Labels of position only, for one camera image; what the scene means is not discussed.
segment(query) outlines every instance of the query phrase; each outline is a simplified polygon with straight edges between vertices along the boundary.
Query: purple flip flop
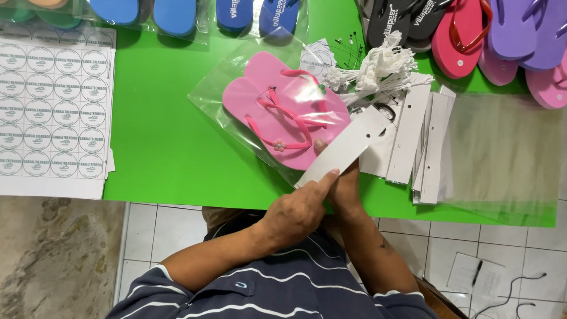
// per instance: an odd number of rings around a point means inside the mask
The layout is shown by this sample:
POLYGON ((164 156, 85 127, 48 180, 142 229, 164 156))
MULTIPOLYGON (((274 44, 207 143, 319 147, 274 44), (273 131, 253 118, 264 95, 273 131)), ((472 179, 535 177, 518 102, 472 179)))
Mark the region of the purple flip flop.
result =
POLYGON ((494 21, 488 47, 500 60, 517 60, 536 47, 533 12, 545 0, 490 0, 494 21))
POLYGON ((567 1, 547 0, 540 8, 543 16, 536 29, 536 49, 518 60, 519 66, 532 71, 549 70, 559 65, 567 44, 567 1))

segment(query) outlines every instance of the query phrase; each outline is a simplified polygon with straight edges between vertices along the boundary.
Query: red flip flop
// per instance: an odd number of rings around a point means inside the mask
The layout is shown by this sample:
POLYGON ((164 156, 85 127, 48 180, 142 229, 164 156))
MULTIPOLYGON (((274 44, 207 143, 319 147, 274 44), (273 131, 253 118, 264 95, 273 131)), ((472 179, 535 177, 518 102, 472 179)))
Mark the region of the red flip flop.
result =
POLYGON ((445 75, 458 79, 474 70, 491 22, 488 0, 456 0, 451 4, 431 40, 433 56, 445 75), (483 11, 488 17, 484 29, 483 11))

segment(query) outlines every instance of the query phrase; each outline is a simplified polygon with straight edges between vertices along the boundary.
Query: white stripe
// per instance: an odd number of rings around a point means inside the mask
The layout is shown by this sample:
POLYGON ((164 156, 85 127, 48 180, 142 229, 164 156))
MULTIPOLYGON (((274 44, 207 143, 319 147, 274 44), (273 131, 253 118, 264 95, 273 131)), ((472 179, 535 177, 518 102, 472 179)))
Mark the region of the white stripe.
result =
POLYGON ((214 238, 217 236, 218 231, 219 231, 221 228, 223 228, 226 224, 227 224, 227 223, 222 224, 222 225, 217 229, 217 231, 214 232, 213 238, 211 238, 211 239, 214 239, 214 238))
POLYGON ((126 316, 124 316, 124 317, 122 317, 122 318, 120 318, 120 319, 124 319, 124 318, 126 318, 126 317, 129 317, 129 316, 133 315, 135 312, 138 312, 138 311, 141 310, 142 308, 148 307, 148 306, 156 306, 156 307, 161 307, 161 306, 175 306, 175 308, 179 308, 179 305, 178 305, 178 304, 159 303, 159 302, 157 302, 157 301, 153 301, 153 302, 151 302, 151 303, 148 303, 148 304, 145 304, 145 305, 141 306, 140 308, 138 308, 138 309, 136 309, 136 310, 130 312, 129 314, 127 314, 126 316))
POLYGON ((134 291, 136 291, 138 288, 142 288, 142 287, 165 288, 165 289, 173 290, 173 291, 175 291, 175 292, 177 292, 177 293, 180 293, 180 294, 182 294, 182 295, 184 295, 184 296, 187 296, 187 294, 186 294, 185 292, 183 292, 181 289, 176 288, 176 287, 174 287, 174 286, 162 286, 162 285, 147 286, 147 285, 140 285, 140 286, 134 288, 134 289, 132 290, 132 292, 131 292, 126 298, 130 298, 130 297, 134 294, 134 291))
POLYGON ((310 313, 310 314, 318 313, 319 315, 321 315, 318 311, 309 311, 309 310, 305 310, 305 309, 298 308, 298 307, 293 309, 293 311, 290 312, 290 313, 280 313, 280 312, 275 312, 273 310, 260 308, 255 304, 246 304, 246 305, 242 305, 242 306, 228 305, 228 306, 224 306, 222 308, 211 309, 211 310, 207 310, 207 311, 204 311, 204 312, 201 312, 201 313, 191 313, 191 314, 188 314, 187 316, 185 316, 183 318, 179 318, 179 319, 201 317, 204 314, 217 313, 217 312, 225 311, 227 309, 243 310, 243 309, 246 309, 246 308, 252 308, 252 309, 258 310, 259 312, 271 314, 271 315, 278 316, 278 317, 281 317, 281 318, 289 318, 289 317, 295 316, 295 314, 298 313, 298 312, 306 312, 306 313, 310 313))
POLYGON ((157 265, 155 265, 154 267, 152 267, 151 269, 154 269, 154 268, 159 268, 159 269, 161 269, 161 270, 163 271, 163 274, 166 276, 166 278, 169 279, 169 280, 171 280, 171 281, 173 281, 173 279, 171 279, 170 272, 167 271, 167 268, 166 268, 164 265, 162 265, 162 264, 157 264, 157 265))
MULTIPOLYGON (((376 298, 376 297, 387 297, 387 296, 395 295, 395 294, 397 294, 397 293, 400 293, 400 294, 401 294, 401 292, 399 292, 399 291, 397 291, 397 290, 392 290, 392 291, 388 291, 385 295, 382 295, 381 293, 376 293, 373 297, 374 297, 374 298, 376 298)), ((419 295, 419 296, 421 296, 422 298, 424 298, 423 294, 422 294, 421 292, 419 292, 419 291, 414 291, 414 292, 410 292, 410 293, 404 293, 404 295, 419 295)))
POLYGON ((273 279, 273 280, 276 280, 276 281, 281 282, 281 283, 286 282, 286 281, 288 281, 288 280, 290 280, 291 278, 296 277, 296 276, 304 276, 304 277, 306 277, 307 279, 309 279, 309 282, 310 282, 311 285, 312 285, 313 287, 315 287, 315 288, 338 288, 338 289, 344 289, 344 290, 348 290, 348 291, 350 291, 350 292, 359 293, 359 294, 361 294, 361 295, 368 296, 368 294, 367 294, 366 292, 359 291, 359 290, 354 290, 354 289, 350 289, 350 288, 343 287, 343 286, 319 286, 319 285, 316 285, 315 283, 313 283, 313 281, 311 281, 311 278, 309 278, 309 276, 308 276, 307 274, 304 274, 304 273, 302 273, 302 272, 296 272, 296 273, 294 273, 293 275, 291 275, 291 276, 289 276, 289 277, 287 277, 287 278, 279 279, 279 278, 272 277, 272 276, 266 276, 266 275, 262 274, 262 272, 261 272, 260 270, 255 269, 255 268, 246 268, 246 269, 239 269, 239 270, 236 270, 236 271, 234 271, 234 272, 233 272, 232 274, 230 274, 230 275, 220 276, 219 278, 222 278, 222 277, 230 277, 230 276, 236 274, 237 272, 243 272, 243 271, 254 271, 254 272, 257 272, 260 276, 262 276, 262 277, 264 277, 264 278, 273 279))
POLYGON ((271 256, 287 255, 287 254, 289 254, 289 253, 293 253, 294 251, 303 251, 303 252, 305 252, 305 253, 309 256, 309 258, 311 258, 311 260, 312 260, 317 266, 319 266, 319 267, 321 267, 321 268, 323 268, 323 269, 325 269, 325 270, 333 270, 333 269, 346 269, 346 270, 348 270, 348 268, 346 268, 346 267, 325 268, 325 267, 321 266, 320 264, 318 264, 318 263, 313 259, 313 257, 312 257, 311 255, 309 255, 309 253, 307 252, 307 250, 303 250, 303 249, 293 249, 293 250, 290 250, 290 251, 286 251, 285 253, 272 254, 271 256))
POLYGON ((331 257, 331 256, 327 255, 325 250, 323 248, 321 248, 321 246, 319 246, 319 244, 317 244, 313 239, 311 239, 311 237, 307 236, 307 238, 309 238, 313 243, 315 243, 317 245, 317 247, 319 247, 319 249, 323 251, 323 254, 325 254, 325 256, 327 256, 329 258, 341 258, 340 256, 331 257))

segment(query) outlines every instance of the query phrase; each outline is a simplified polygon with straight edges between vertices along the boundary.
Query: striped shirt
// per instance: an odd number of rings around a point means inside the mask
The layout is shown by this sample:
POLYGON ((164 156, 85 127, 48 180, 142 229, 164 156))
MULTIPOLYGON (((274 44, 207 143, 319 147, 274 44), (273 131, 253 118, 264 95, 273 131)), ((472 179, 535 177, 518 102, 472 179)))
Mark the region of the striped shirt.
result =
MULTIPOLYGON (((213 229, 205 241, 262 217, 248 212, 213 229)), ((107 318, 438 319, 419 292, 368 295, 346 267, 344 250, 321 228, 295 246, 228 271, 195 294, 157 265, 132 282, 107 318)))

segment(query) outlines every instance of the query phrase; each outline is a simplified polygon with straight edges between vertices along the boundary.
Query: marble floor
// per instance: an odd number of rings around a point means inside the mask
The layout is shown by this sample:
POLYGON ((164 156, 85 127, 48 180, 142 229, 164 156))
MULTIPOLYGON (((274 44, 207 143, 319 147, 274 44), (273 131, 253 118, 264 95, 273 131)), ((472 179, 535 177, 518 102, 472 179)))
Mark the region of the marble floor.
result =
POLYGON ((0 319, 104 318, 124 202, 0 196, 0 319))

